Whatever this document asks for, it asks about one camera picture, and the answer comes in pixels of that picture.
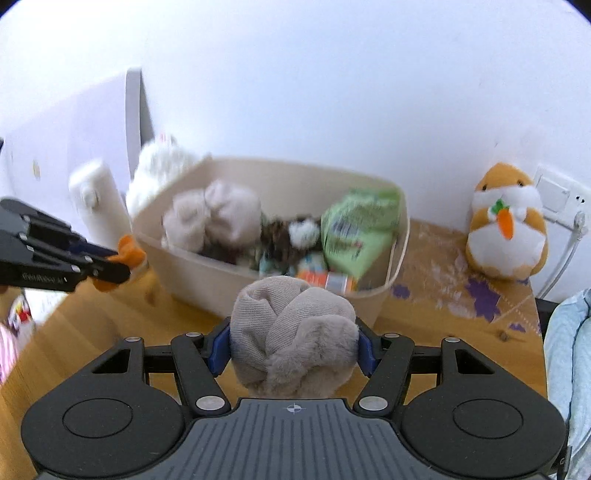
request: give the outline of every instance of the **power cord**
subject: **power cord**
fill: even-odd
[[[558,280],[560,280],[560,277],[562,276],[564,271],[569,266],[570,261],[574,257],[574,253],[577,251],[577,248],[579,247],[579,244],[581,243],[581,240],[583,239],[583,237],[585,235],[587,235],[587,232],[589,231],[589,229],[586,227],[585,223],[586,223],[585,213],[584,212],[577,212],[577,214],[574,216],[574,231],[573,231],[573,235],[576,235],[576,237],[575,237],[573,246],[570,250],[569,256],[566,259],[566,262],[564,262],[564,265],[562,266],[560,271],[554,276],[554,278],[552,280],[548,280],[549,284],[548,284],[548,282],[546,282],[546,285],[548,285],[548,286],[547,287],[545,286],[545,289],[542,291],[542,293],[540,293],[537,296],[539,299],[544,299],[546,297],[546,295],[550,292],[550,290],[552,290],[552,288],[554,288],[554,286],[556,285]]]

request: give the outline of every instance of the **light switch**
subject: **light switch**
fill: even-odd
[[[559,213],[564,210],[566,202],[569,199],[570,190],[558,183],[541,176],[536,185],[542,204],[551,212]]]

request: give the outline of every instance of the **light blue fabric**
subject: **light blue fabric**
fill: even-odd
[[[548,399],[570,421],[568,479],[591,475],[591,289],[562,302],[544,340]]]

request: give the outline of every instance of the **green package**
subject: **green package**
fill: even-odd
[[[352,190],[322,216],[322,246],[331,270],[359,281],[392,245],[399,218],[397,190]]]

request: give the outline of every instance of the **orange plush toy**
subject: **orange plush toy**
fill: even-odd
[[[507,163],[494,165],[476,186],[466,246],[470,266],[492,278],[524,280],[548,257],[542,200],[534,182]]]
[[[117,255],[109,257],[107,260],[127,265],[130,270],[139,267],[146,259],[146,253],[138,247],[131,235],[124,235],[119,240],[117,246]],[[104,280],[92,279],[92,283],[98,291],[111,291],[118,287],[117,284]]]

